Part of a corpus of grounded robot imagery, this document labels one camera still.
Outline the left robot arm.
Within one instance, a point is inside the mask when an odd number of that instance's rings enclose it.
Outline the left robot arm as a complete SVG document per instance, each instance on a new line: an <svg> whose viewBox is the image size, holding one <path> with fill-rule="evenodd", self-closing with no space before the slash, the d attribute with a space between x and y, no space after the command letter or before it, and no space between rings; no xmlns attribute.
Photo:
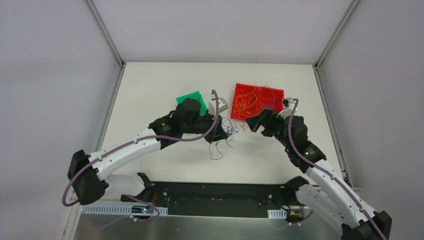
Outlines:
<svg viewBox="0 0 424 240"><path fill-rule="evenodd" d="M106 193L112 195L131 195L140 202L152 198L153 189L147 178L140 173L120 175L114 172L141 157L163 150L178 142L197 141L201 138L208 143L228 139L219 112L201 115L200 103L192 98L185 99L167 115L151 122L148 127L116 146L85 153L79 150L72 155L67 177L66 191L74 190L76 203L92 204ZM193 134L194 138L184 138Z"/></svg>

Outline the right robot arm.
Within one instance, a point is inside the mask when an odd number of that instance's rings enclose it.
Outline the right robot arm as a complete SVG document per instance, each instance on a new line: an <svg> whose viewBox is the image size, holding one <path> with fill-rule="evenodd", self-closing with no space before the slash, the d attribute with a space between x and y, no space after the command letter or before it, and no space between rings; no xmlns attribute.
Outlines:
<svg viewBox="0 0 424 240"><path fill-rule="evenodd" d="M273 137L285 148L290 162L314 181L297 176L286 182L284 200L290 205L301 203L325 220L342 240L387 240L392 218L386 211L377 212L340 177L325 154L308 139L302 116L281 116L265 109L246 118L252 132L260 127L264 137Z"/></svg>

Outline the red double plastic bin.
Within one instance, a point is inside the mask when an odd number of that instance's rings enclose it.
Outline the red double plastic bin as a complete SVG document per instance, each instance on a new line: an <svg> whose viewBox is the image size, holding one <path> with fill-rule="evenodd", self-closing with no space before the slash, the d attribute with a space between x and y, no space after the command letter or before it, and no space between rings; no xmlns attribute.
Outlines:
<svg viewBox="0 0 424 240"><path fill-rule="evenodd" d="M264 109L280 112L285 92L269 86L237 83L234 89L230 118L244 121L260 114Z"/></svg>

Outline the green plastic bin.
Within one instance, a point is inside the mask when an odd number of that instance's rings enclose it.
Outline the green plastic bin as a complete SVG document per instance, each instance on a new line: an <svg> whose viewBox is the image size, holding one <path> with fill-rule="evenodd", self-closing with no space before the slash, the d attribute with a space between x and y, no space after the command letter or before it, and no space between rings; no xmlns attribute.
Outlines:
<svg viewBox="0 0 424 240"><path fill-rule="evenodd" d="M193 99L193 100L196 100L196 101L199 102L199 104L200 104L200 115L201 116L204 116L207 113L208 108L205 104L205 101L203 99L202 94L199 91L195 91L195 92L192 92L192 93L188 93L186 95L179 96L179 97L176 98L176 102L178 104L180 104L186 99Z"/></svg>

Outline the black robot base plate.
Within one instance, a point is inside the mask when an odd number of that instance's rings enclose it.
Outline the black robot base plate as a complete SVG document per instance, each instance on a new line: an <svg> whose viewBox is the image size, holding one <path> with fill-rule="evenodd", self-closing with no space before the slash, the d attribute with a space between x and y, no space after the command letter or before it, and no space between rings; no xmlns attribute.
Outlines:
<svg viewBox="0 0 424 240"><path fill-rule="evenodd" d="M155 181L133 199L122 195L120 200L154 203L172 216L267 218L269 211L281 210L302 219L307 214L284 184Z"/></svg>

